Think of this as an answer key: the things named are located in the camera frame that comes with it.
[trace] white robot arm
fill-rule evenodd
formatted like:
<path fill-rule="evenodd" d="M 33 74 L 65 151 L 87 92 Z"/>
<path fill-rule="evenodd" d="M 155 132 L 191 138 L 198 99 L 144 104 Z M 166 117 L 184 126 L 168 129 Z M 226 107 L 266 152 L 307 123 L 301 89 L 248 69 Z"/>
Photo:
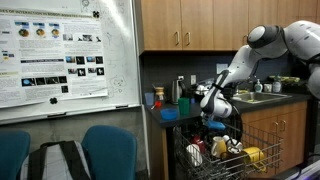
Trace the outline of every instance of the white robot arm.
<path fill-rule="evenodd" d="M 246 80 L 255 64 L 262 58 L 278 58 L 288 50 L 304 60 L 312 73 L 308 87 L 320 99 L 320 26 L 308 21 L 297 21 L 285 29 L 279 26 L 258 26 L 248 36 L 248 45 L 242 46 L 229 68 L 202 99 L 200 106 L 206 115 L 228 117 L 232 106 L 221 95 L 222 88 L 231 82 Z"/>

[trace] dishwasher rack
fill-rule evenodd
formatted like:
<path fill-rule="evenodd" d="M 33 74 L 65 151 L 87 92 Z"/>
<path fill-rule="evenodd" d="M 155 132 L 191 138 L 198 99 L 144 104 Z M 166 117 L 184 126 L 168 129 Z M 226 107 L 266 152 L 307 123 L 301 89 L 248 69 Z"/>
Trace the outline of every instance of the dishwasher rack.
<path fill-rule="evenodd" d="M 245 124 L 242 125 L 241 130 L 231 125 L 225 124 L 225 126 L 226 129 L 223 131 L 208 131 L 208 134 L 213 136 L 223 136 L 227 134 L 232 138 L 241 137 L 241 143 L 244 148 L 255 146 L 263 152 L 264 158 L 259 161 L 259 164 L 264 164 L 267 171 L 279 168 L 280 144 L 282 141 L 280 137 Z M 191 146 L 194 148 L 191 154 L 190 147 L 188 151 L 186 149 L 191 145 L 190 138 L 192 132 L 190 129 L 183 125 L 176 126 L 173 131 L 175 160 L 176 164 L 178 164 L 183 170 L 183 173 L 185 173 L 186 177 L 184 177 L 184 179 L 237 180 L 247 179 L 249 174 L 253 172 L 264 173 L 257 169 L 257 166 L 254 167 L 253 163 L 245 161 L 246 158 L 249 158 L 249 155 L 246 153 L 240 153 L 228 159 L 212 156 L 210 150 L 212 144 L 209 141 L 205 141 L 205 152 L 200 152 L 199 149 Z"/>

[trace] blue chair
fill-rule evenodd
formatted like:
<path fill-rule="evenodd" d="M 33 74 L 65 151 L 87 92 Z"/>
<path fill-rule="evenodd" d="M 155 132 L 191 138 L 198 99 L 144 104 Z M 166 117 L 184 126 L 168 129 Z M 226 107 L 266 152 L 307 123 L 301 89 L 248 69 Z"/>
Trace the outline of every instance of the blue chair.
<path fill-rule="evenodd" d="M 29 154 L 30 135 L 24 131 L 0 131 L 0 179 L 15 180 Z"/>
<path fill-rule="evenodd" d="M 113 126 L 93 126 L 82 146 L 88 150 L 91 174 L 96 180 L 135 179 L 137 140 L 132 133 Z"/>

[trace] sink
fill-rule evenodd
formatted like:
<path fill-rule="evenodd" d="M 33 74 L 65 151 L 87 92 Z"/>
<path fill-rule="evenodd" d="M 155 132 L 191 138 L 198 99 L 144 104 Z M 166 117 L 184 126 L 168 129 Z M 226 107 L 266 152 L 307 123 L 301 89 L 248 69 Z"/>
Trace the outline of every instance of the sink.
<path fill-rule="evenodd" d="M 244 93 L 244 94 L 233 95 L 233 97 L 231 99 L 233 99 L 235 101 L 256 104 L 256 103 L 263 103 L 263 102 L 279 100 L 279 99 L 288 98 L 288 97 L 291 97 L 291 96 L 285 95 L 285 94 L 249 92 L 249 93 Z"/>

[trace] paper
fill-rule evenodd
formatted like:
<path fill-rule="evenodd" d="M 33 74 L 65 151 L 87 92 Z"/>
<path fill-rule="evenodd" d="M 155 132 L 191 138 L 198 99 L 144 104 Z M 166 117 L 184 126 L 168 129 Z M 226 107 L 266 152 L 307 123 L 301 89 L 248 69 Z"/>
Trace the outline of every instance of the paper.
<path fill-rule="evenodd" d="M 217 74 L 220 74 L 225 69 L 228 69 L 228 64 L 217 64 Z"/>
<path fill-rule="evenodd" d="M 107 96 L 98 19 L 0 12 L 0 108 Z"/>

